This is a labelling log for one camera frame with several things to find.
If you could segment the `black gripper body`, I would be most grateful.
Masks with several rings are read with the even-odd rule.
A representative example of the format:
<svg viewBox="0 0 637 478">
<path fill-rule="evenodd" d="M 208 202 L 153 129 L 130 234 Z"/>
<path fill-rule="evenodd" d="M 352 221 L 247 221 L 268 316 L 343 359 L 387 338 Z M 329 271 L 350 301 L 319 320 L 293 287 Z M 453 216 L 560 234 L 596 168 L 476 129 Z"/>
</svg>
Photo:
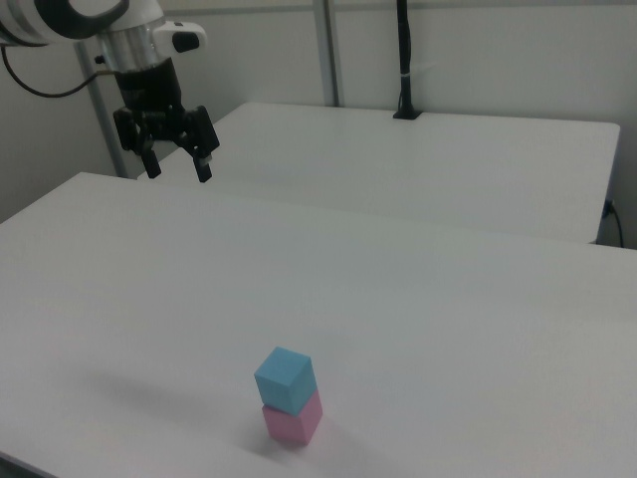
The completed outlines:
<svg viewBox="0 0 637 478">
<path fill-rule="evenodd" d="M 173 61 L 114 76 L 122 108 L 132 111 L 138 124 L 144 122 L 154 140 L 178 143 L 180 118 L 186 109 Z"/>
</svg>

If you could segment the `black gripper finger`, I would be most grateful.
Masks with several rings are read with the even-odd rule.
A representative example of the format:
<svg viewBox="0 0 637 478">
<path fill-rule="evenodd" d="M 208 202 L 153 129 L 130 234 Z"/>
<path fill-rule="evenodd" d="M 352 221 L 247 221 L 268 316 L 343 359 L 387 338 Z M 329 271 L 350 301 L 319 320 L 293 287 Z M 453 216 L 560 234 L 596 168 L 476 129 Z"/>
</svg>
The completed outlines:
<svg viewBox="0 0 637 478">
<path fill-rule="evenodd" d="M 212 178 L 212 152 L 220 146 L 218 135 L 207 110 L 199 106 L 181 114 L 178 146 L 192 158 L 200 183 Z"/>
<path fill-rule="evenodd" d="M 112 116 L 122 149 L 137 155 L 147 176 L 156 178 L 161 173 L 161 168 L 153 150 L 154 140 L 146 124 L 138 124 L 133 112 L 126 108 L 115 111 Z"/>
</svg>

